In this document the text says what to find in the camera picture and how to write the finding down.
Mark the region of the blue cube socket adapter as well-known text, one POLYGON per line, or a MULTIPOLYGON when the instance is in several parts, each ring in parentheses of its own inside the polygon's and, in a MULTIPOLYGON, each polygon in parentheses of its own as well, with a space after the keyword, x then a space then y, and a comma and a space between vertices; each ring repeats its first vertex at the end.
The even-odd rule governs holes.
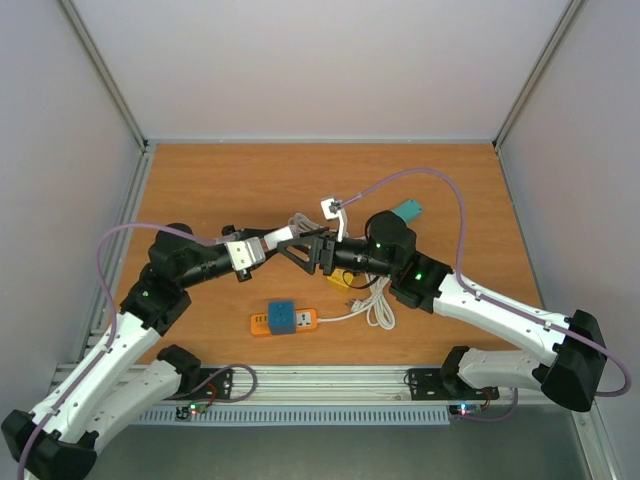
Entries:
POLYGON ((267 324, 272 335, 296 333, 296 313, 291 300, 272 301, 267 308, 267 324))

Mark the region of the orange power strip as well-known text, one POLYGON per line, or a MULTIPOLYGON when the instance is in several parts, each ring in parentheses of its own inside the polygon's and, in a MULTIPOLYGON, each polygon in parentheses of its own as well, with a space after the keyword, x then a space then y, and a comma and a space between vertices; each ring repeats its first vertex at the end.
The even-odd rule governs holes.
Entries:
POLYGON ((318 328, 319 323, 314 309, 297 309, 294 314, 286 314, 274 321, 270 321, 266 313, 252 315, 249 325, 254 337, 266 338, 310 333, 318 328))

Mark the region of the grey white plug adapter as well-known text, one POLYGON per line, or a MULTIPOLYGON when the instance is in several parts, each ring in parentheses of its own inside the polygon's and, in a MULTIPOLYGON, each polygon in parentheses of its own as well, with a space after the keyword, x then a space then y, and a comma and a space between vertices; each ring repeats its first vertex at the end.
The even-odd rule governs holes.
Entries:
POLYGON ((276 229, 263 237, 267 251, 275 250, 281 242, 299 237, 299 231, 295 225, 287 225, 276 229))

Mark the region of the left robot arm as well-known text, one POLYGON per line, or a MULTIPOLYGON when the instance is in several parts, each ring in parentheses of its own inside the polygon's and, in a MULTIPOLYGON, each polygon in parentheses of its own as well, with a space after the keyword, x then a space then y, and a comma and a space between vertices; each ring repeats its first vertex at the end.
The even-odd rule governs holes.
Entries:
POLYGON ((84 479, 98 456, 144 411, 201 386, 200 361, 178 346, 127 383, 121 380, 191 304, 188 288, 234 273, 241 281, 295 229, 241 229, 219 238, 197 237, 185 224, 148 223, 156 238, 149 262, 111 324, 72 373, 29 411, 14 410, 1 432, 20 479, 84 479))

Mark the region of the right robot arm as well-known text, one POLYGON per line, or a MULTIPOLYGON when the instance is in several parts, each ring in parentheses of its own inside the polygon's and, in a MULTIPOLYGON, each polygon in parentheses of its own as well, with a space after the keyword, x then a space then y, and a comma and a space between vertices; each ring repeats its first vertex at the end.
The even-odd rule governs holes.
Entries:
POLYGON ((415 232, 395 213, 373 215, 362 239, 340 239, 321 228, 277 250, 309 274, 341 269, 386 278, 390 295, 406 307, 466 322, 515 346, 513 352, 453 348, 440 370, 450 395, 528 389, 572 411, 591 409, 607 361, 597 319, 583 310, 571 316, 544 311, 472 286, 451 266, 418 252, 415 232))

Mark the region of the yellow plug adapter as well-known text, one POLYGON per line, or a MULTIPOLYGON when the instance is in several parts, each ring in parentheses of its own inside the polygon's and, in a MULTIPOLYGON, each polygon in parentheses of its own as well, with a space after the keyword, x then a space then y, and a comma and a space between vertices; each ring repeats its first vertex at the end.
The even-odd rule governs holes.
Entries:
POLYGON ((327 278, 328 284, 341 292, 348 292, 354 280, 354 275, 343 269, 335 269, 327 278))

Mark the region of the teal power strip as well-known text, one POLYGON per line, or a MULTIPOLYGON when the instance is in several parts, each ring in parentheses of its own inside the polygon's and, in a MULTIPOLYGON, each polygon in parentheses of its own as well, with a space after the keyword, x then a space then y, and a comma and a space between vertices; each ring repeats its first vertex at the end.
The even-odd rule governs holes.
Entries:
POLYGON ((415 199, 407 200, 393 209, 393 213, 407 224, 419 218, 422 211, 421 204, 415 199))

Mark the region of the left small circuit board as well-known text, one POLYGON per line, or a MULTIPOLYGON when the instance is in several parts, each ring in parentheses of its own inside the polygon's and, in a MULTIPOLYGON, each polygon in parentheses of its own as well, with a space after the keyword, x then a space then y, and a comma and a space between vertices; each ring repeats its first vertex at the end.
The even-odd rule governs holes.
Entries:
POLYGON ((209 405, 206 403, 191 403, 178 406, 175 409, 176 421, 190 421, 207 412, 209 405))

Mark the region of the small circuit board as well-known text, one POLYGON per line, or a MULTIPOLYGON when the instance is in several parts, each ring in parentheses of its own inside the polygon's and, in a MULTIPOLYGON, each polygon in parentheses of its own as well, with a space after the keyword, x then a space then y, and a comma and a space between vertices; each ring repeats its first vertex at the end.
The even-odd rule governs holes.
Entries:
POLYGON ((207 412, 209 405, 206 403, 191 403, 178 406, 175 409, 176 421, 190 421, 207 412))
POLYGON ((487 409, 485 404, 461 403, 450 407, 450 414, 454 418, 465 418, 483 413, 487 409))

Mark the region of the right small circuit board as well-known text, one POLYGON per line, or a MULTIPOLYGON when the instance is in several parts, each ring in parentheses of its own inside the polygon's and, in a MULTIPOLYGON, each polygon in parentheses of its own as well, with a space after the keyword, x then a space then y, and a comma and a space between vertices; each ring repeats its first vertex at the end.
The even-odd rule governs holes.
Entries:
POLYGON ((483 413, 487 409, 485 404, 461 403, 450 407, 450 414, 454 418, 465 418, 483 413))

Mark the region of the aluminium front rail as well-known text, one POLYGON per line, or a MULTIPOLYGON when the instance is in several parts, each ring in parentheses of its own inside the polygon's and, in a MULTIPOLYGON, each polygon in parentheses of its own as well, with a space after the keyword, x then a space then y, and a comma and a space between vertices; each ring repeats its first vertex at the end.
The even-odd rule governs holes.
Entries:
MULTIPOLYGON (((251 374, 234 369, 231 398, 249 392, 251 374)), ((390 404, 408 403, 409 388, 404 384, 406 365, 387 366, 253 366, 257 388, 247 402, 253 404, 390 404)), ((447 400, 418 400, 453 404, 447 400)), ((519 389, 521 405, 553 405, 541 392, 519 389)))

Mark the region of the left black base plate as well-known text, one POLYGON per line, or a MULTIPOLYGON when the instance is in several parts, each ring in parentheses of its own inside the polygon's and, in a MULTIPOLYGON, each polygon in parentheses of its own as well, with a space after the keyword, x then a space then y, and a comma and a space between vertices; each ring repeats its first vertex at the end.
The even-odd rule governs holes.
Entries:
POLYGON ((198 389, 191 390, 189 394, 178 392, 170 396, 169 400, 204 401, 211 397, 230 399, 233 376, 233 368, 223 370, 222 373, 219 373, 219 368, 201 368, 195 382, 198 389))

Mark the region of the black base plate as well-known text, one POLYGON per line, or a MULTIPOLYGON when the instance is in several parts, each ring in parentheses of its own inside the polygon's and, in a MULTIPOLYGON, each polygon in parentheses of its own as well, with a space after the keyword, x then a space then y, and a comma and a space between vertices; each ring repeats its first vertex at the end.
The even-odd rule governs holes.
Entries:
POLYGON ((223 370, 222 373, 219 373, 219 368, 201 368, 195 382, 198 389, 191 390, 189 394, 178 392, 170 396, 169 400, 204 401, 211 397, 230 399, 233 376, 233 368, 223 370))
POLYGON ((438 368, 410 368, 405 372, 403 382, 414 401, 493 401, 500 398, 497 387, 471 387, 456 375, 441 374, 438 368))

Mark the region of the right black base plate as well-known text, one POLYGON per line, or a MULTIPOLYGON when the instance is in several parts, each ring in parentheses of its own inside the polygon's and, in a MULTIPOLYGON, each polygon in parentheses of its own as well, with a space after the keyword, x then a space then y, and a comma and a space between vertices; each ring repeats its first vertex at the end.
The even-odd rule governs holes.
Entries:
POLYGON ((456 375, 441 374, 438 368, 410 368, 405 372, 403 382, 414 401, 493 401, 500 398, 497 387, 471 387, 456 375))

